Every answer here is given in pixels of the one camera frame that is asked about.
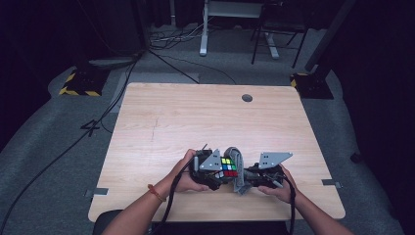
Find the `orange bracelet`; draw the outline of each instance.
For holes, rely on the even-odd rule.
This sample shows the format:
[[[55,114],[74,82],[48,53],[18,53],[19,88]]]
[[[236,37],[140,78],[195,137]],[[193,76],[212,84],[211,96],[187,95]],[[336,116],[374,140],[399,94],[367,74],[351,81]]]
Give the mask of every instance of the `orange bracelet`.
[[[153,184],[148,184],[147,187],[149,188],[150,193],[156,195],[160,199],[160,201],[165,202],[165,199],[162,198],[158,192],[156,192]]]

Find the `gray floor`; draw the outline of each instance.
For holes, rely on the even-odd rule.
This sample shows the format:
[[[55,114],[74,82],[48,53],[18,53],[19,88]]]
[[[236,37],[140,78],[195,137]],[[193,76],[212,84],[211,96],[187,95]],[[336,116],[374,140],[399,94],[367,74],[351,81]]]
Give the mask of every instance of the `gray floor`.
[[[281,58],[272,60],[267,48],[259,48],[255,64],[251,65],[254,44],[250,42],[251,32],[242,29],[213,32],[206,57],[199,56],[200,38],[156,53],[225,71],[237,84],[288,86],[290,74],[304,72],[303,66],[323,35],[323,30],[310,31],[294,70],[291,69],[293,50],[280,49]],[[286,38],[276,35],[275,39],[283,43]],[[187,73],[197,74],[200,83],[233,83],[217,70],[165,59]],[[60,96],[59,90],[71,69],[52,80],[49,86],[52,99],[22,126],[1,153],[1,220],[24,186],[81,136],[83,130],[79,127],[101,116],[125,73],[125,69],[113,70],[101,97]],[[145,72],[177,74],[149,53],[134,68],[136,74]],[[342,99],[342,87],[333,73],[327,82],[334,100],[302,100],[302,103],[333,178],[344,185],[339,189],[346,209],[341,223],[356,234],[403,234],[398,221],[391,218],[388,198],[373,174],[365,164],[349,160],[358,148]],[[116,118],[117,113],[105,117],[105,127],[113,129]],[[111,136],[103,128],[96,130],[92,137],[83,138],[49,167],[20,198],[4,234],[91,234],[93,223],[87,217],[90,199],[84,193],[96,186]],[[295,230],[295,234],[312,234],[302,220],[297,221]]]

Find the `desk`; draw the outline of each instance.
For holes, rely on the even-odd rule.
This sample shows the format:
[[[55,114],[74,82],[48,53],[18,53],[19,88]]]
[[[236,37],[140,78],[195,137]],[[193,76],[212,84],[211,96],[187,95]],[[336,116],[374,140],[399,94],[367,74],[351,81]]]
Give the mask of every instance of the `desk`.
[[[261,3],[242,3],[242,2],[217,2],[205,0],[204,7],[204,29],[201,40],[200,55],[208,53],[208,16],[216,17],[235,17],[235,18],[259,18]],[[272,33],[265,33],[266,42],[273,59],[280,58],[275,47]]]
[[[253,96],[244,102],[242,96]],[[261,152],[292,152],[284,161],[298,187],[334,218],[345,216],[335,186],[323,186],[330,172],[293,87],[130,83],[95,195],[91,221],[110,210],[124,209],[157,183],[185,152],[237,147],[245,167]],[[167,203],[154,216],[160,221]],[[290,206],[256,188],[246,195],[233,185],[217,191],[176,193],[167,221],[286,220]]]

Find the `hand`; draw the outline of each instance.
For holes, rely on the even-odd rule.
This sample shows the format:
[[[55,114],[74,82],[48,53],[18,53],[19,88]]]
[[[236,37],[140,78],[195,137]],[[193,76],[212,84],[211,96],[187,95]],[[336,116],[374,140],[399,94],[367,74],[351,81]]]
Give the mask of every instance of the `hand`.
[[[195,150],[188,150],[185,154],[184,158],[181,159],[171,170],[170,176],[173,178],[180,172],[180,170],[188,163],[194,156],[196,155]],[[185,169],[185,172],[182,173],[182,176],[177,184],[176,192],[184,192],[187,190],[194,190],[198,192],[206,191],[208,190],[208,187],[203,184],[198,184],[190,177],[189,172],[186,172],[189,170],[189,167]]]
[[[298,189],[297,189],[297,185],[296,182],[294,181],[293,177],[291,176],[290,172],[284,168],[283,165],[281,165],[281,168],[283,168],[284,174],[288,177],[288,179],[290,180],[290,182],[293,184],[293,187],[296,190],[296,194],[298,193]],[[285,202],[285,203],[289,203],[290,202],[290,196],[291,196],[291,190],[290,190],[290,185],[288,184],[287,180],[284,180],[283,182],[283,186],[284,188],[269,188],[266,186],[259,186],[258,190],[264,194],[267,195],[274,195],[276,196],[279,200]]]

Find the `person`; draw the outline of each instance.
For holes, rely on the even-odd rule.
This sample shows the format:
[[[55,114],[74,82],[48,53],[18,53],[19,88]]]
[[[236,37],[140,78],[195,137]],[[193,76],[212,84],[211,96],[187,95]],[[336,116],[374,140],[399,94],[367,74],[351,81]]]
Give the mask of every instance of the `person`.
[[[146,234],[154,214],[161,205],[163,199],[167,198],[169,195],[174,177],[195,155],[195,150],[188,150],[184,158],[174,166],[171,172],[160,182],[154,185],[154,187],[151,187],[152,190],[146,192],[125,210],[118,213],[105,228],[103,234]],[[352,234],[350,230],[323,212],[307,197],[305,197],[304,194],[297,188],[290,172],[283,166],[282,168],[296,190],[296,209],[307,221],[308,225],[315,234]],[[259,186],[257,189],[264,194],[275,196],[285,203],[290,202],[291,191],[286,180],[284,180],[284,188],[272,189],[265,186]],[[187,190],[202,192],[208,190],[208,187],[206,185],[196,183],[191,179],[190,175],[185,172],[180,178],[175,192],[184,192]]]

